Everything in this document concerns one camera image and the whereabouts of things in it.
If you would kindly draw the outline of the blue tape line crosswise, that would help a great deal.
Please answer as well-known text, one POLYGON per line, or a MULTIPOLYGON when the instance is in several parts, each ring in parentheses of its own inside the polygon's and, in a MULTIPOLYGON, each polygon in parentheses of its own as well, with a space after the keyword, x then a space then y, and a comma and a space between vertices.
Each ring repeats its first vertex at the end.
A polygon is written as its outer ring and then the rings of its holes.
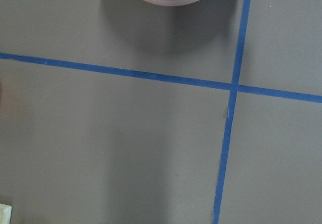
POLYGON ((47 58, 40 58, 40 57, 33 57, 33 56, 15 55, 15 54, 3 53, 3 52, 1 53, 1 59, 16 60, 19 62, 56 66, 56 67, 84 70, 84 71, 90 71, 90 72, 113 74, 117 76, 125 76, 125 77, 131 77, 131 78, 176 83, 176 84, 183 84, 183 85, 192 85, 192 86, 206 87, 206 88, 213 88, 213 89, 220 89, 220 90, 227 90, 227 91, 234 89, 236 92, 242 92, 242 93, 321 103, 321 95, 314 95, 314 94, 305 94, 305 93, 297 93, 297 92, 277 90, 277 89, 237 85, 232 83, 224 83, 224 82, 217 82, 217 81, 211 81, 211 80, 171 76, 167 74, 107 67, 107 66, 101 66, 101 65, 93 65, 93 64, 78 63, 78 62, 72 62, 72 61, 56 60, 56 59, 47 59, 47 58))

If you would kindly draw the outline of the wooden cutting board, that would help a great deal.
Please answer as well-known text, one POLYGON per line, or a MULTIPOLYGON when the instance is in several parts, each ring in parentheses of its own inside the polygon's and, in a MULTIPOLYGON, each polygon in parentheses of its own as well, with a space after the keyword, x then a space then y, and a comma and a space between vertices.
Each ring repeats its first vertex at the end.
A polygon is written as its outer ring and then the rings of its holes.
POLYGON ((10 224, 12 207, 0 204, 0 224, 10 224))

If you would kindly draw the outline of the blue tape line lengthwise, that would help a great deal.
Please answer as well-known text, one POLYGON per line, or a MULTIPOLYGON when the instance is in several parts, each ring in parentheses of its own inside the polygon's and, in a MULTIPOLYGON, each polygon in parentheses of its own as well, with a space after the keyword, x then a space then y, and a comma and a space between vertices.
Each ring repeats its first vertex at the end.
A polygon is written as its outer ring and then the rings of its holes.
POLYGON ((213 219, 212 223, 219 223, 221 202, 223 197, 225 174, 229 155, 229 146, 231 133, 233 128, 233 119, 236 106, 237 92, 239 87, 239 78, 244 54, 246 33, 249 20, 251 0, 243 0, 243 8, 241 12, 241 19, 238 32, 238 40, 235 52, 234 66, 231 78, 231 86, 229 90, 229 100, 227 105, 227 118, 223 133, 223 142, 220 155, 220 164, 218 169, 217 184, 215 189, 214 203, 213 203, 213 219))

